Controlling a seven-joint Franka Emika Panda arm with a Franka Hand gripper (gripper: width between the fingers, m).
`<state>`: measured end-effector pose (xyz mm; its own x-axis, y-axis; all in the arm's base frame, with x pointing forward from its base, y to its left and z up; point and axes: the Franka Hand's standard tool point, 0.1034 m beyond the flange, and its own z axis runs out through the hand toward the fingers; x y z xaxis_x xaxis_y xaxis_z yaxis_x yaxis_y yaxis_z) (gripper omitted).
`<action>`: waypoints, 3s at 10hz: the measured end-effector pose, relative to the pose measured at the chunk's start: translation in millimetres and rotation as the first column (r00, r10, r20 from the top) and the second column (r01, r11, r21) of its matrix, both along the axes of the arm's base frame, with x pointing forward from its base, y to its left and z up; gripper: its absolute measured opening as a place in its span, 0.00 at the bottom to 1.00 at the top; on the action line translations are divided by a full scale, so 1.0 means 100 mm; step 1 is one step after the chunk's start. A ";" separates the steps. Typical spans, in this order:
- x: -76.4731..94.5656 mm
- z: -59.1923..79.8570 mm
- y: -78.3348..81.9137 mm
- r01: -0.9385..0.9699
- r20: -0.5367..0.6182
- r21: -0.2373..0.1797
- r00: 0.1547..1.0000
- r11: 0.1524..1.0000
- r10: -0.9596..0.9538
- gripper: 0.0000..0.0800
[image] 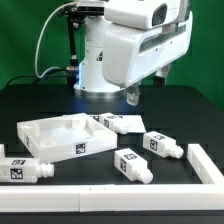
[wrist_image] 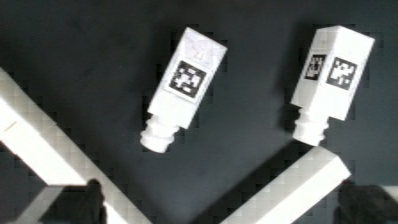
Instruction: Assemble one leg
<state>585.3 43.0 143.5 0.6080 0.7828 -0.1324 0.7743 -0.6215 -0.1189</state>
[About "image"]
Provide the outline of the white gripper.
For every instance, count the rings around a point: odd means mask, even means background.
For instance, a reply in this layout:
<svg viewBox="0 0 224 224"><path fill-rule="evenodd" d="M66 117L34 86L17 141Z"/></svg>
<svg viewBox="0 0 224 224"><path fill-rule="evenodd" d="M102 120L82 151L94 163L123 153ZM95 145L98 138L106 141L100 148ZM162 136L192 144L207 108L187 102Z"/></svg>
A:
<svg viewBox="0 0 224 224"><path fill-rule="evenodd" d="M137 106L140 91L135 83L157 71L153 85L156 88L166 85L170 64L189 48L192 22L193 15L189 14L188 20L170 33L163 32L164 26L140 30L110 24L103 40L103 77L113 85L128 87L126 101Z"/></svg>

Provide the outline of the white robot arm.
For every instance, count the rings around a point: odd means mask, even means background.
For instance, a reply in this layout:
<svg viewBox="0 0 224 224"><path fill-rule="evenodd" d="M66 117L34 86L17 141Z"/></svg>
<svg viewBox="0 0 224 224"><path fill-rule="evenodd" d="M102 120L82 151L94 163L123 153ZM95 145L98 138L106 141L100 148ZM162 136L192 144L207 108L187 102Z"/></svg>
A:
<svg viewBox="0 0 224 224"><path fill-rule="evenodd" d="M148 77L162 87L172 62L186 54L192 31L191 0L76 0L85 22L85 56L75 91L91 98L126 95L139 103Z"/></svg>

